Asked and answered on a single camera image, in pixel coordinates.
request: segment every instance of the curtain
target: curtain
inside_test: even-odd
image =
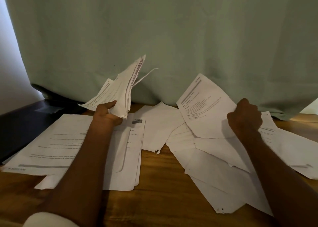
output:
[[[30,82],[86,102],[147,54],[134,102],[198,73],[287,120],[318,97],[318,0],[6,0]]]

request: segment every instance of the wooden table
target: wooden table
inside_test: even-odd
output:
[[[141,107],[132,104],[132,112]],[[275,123],[318,142],[316,115]],[[0,172],[1,227],[22,226],[36,211],[51,191],[34,189],[43,178]],[[318,191],[318,181],[302,178]],[[102,203],[106,226],[277,226],[273,217],[247,204],[232,214],[216,214],[166,146],[158,155],[142,150],[139,185],[133,191],[104,191]]]

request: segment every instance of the person's left arm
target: person's left arm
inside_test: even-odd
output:
[[[97,106],[81,149],[39,212],[57,214],[81,227],[96,224],[110,138],[114,126],[122,122],[108,113],[115,103]]]

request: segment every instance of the person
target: person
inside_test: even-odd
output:
[[[97,106],[83,145],[68,171],[24,227],[96,225],[110,138],[113,128],[122,122],[108,112],[115,104],[113,101]],[[253,163],[278,222],[288,227],[317,226],[318,193],[264,143],[258,132],[262,119],[257,106],[242,99],[227,118]]]

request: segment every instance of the hand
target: hand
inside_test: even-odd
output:
[[[108,112],[108,109],[114,107],[116,104],[116,100],[112,102],[108,102],[105,104],[99,104],[96,108],[96,111],[93,116],[94,121],[103,121],[103,120],[109,120],[112,122],[114,126],[118,126],[122,123],[122,118],[119,118],[118,116],[115,116],[113,114],[110,114]]]
[[[246,130],[256,132],[263,123],[261,115],[257,106],[250,104],[248,99],[244,98],[237,104],[235,111],[227,115],[227,119],[233,132],[240,135]]]

